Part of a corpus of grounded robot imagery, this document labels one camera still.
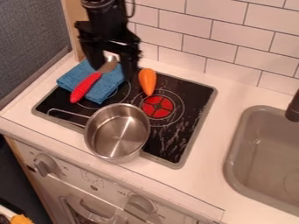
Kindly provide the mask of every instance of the toy stove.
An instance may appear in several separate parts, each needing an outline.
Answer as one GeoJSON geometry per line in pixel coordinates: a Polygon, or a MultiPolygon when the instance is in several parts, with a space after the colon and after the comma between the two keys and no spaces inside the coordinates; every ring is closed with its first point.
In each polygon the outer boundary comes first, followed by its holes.
{"type": "Polygon", "coordinates": [[[156,90],[148,97],[137,78],[136,75],[131,82],[123,82],[101,105],[87,99],[72,104],[70,92],[56,87],[33,111],[45,119],[82,131],[87,119],[77,114],[91,116],[97,109],[117,102],[134,104],[145,112],[151,125],[142,156],[170,168],[180,168],[189,155],[216,91],[212,87],[158,73],[156,90]]]}

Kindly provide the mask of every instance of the sink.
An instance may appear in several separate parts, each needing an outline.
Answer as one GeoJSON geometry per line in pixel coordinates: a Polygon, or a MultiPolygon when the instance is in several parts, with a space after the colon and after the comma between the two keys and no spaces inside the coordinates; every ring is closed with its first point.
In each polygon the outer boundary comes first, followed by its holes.
{"type": "Polygon", "coordinates": [[[236,192],[299,216],[299,123],[278,108],[245,110],[224,175],[236,192]]]}

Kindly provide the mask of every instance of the white countertop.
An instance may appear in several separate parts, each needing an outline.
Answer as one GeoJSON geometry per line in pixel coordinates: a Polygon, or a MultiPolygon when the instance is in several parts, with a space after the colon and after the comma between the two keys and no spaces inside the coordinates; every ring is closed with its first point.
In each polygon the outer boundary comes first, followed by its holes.
{"type": "Polygon", "coordinates": [[[76,161],[94,172],[101,170],[193,212],[197,212],[195,206],[198,206],[195,198],[206,201],[225,210],[222,220],[226,224],[299,223],[298,217],[238,194],[222,174],[222,165],[242,112],[254,105],[285,109],[292,98],[290,95],[143,59],[142,67],[215,87],[218,95],[183,168],[172,170],[142,157],[120,167],[92,155],[80,133],[31,113],[32,107],[55,87],[56,80],[76,64],[73,55],[68,54],[3,109],[0,112],[1,132],[72,163],[76,161]]]}

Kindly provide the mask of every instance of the blue cloth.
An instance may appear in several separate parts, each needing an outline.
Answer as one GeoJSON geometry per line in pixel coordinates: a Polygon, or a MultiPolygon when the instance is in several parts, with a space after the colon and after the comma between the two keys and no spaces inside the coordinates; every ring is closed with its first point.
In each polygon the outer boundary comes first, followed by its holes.
{"type": "MultiPolygon", "coordinates": [[[[57,79],[57,83],[61,88],[73,91],[74,88],[84,80],[89,74],[94,73],[87,60],[83,60],[78,66],[57,79]]],[[[116,89],[124,82],[122,66],[117,65],[111,73],[105,73],[94,83],[85,97],[96,103],[103,103],[116,89]]]]}

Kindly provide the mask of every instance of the oven handle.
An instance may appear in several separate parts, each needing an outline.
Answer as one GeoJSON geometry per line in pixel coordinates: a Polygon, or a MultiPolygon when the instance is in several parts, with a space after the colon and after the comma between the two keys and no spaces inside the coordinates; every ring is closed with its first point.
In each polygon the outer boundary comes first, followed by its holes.
{"type": "Polygon", "coordinates": [[[96,213],[92,213],[82,206],[82,199],[77,196],[70,195],[66,198],[66,203],[70,206],[77,214],[84,217],[88,221],[92,221],[97,224],[116,224],[116,217],[113,215],[110,218],[100,216],[96,213]]]}

